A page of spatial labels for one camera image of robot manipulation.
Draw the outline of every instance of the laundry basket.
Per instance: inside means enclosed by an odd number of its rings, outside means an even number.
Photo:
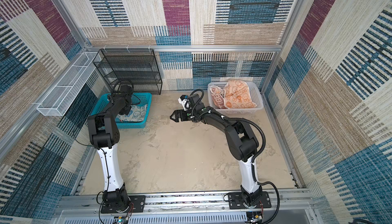
[[[107,95],[110,95],[110,93],[103,94],[101,98],[98,100],[97,104],[95,105],[94,110],[91,112],[91,114],[97,114],[102,109],[106,107],[106,105],[109,103],[109,100],[107,99]],[[138,105],[146,105],[146,115],[144,116],[144,120],[142,122],[121,122],[120,119],[115,118],[117,128],[119,129],[140,129],[144,128],[146,126],[146,121],[147,121],[147,116],[150,111],[150,106],[151,106],[151,99],[152,95],[151,93],[134,93],[132,96],[132,103],[138,103],[140,99],[140,104]]]
[[[208,84],[207,87],[207,92],[208,92],[208,103],[210,104],[211,107],[213,107],[216,111],[218,111],[221,114],[252,114],[256,112],[257,110],[260,110],[264,107],[263,101],[262,101],[262,95],[260,94],[260,91],[258,87],[251,81],[245,81],[248,86],[249,86],[249,92],[251,94],[251,99],[252,102],[254,102],[257,107],[253,109],[219,109],[217,106],[215,106],[213,102],[213,97],[211,95],[210,91],[210,86],[216,85],[220,88],[224,88],[225,85],[227,84],[227,81],[223,82],[211,82]]]

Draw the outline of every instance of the white wire basket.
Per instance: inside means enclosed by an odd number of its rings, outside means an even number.
[[[219,88],[225,87],[227,84],[227,81],[222,81],[222,82],[211,82],[208,84],[207,87],[207,94],[208,94],[208,103],[210,104],[211,107],[213,107],[216,111],[218,111],[221,114],[252,114],[256,112],[257,110],[260,110],[264,107],[263,100],[262,100],[262,95],[260,94],[260,91],[258,87],[251,81],[245,81],[248,86],[249,86],[249,92],[251,94],[251,99],[252,102],[254,102],[257,107],[253,109],[219,109],[217,106],[215,106],[213,102],[213,96],[210,91],[210,86],[216,85]]]
[[[96,52],[84,52],[81,54],[61,80],[42,100],[37,110],[44,116],[64,116],[95,70],[95,66],[92,63],[94,58],[101,59]]]

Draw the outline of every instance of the white mesh shelf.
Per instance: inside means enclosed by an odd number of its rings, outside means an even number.
[[[84,52],[47,94],[37,110],[44,116],[64,116],[80,90],[95,70],[93,60],[100,61],[96,52]]]

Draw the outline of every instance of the patterned wall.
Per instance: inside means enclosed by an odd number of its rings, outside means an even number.
[[[158,52],[155,53],[163,90],[207,89],[213,81],[241,78],[259,88],[273,52]]]
[[[295,0],[63,1],[92,45],[273,45]]]
[[[392,220],[392,2],[306,0],[265,92],[325,223]]]
[[[40,114],[23,134],[0,166],[1,223],[49,223],[93,150],[73,138],[89,144],[87,124],[81,121],[106,92],[94,71],[63,117]]]
[[[80,50],[51,0],[0,0],[0,138]]]

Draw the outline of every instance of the blue patterned towel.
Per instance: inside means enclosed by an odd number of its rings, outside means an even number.
[[[121,122],[143,122],[146,115],[147,104],[141,106],[132,106],[128,115],[117,115]]]

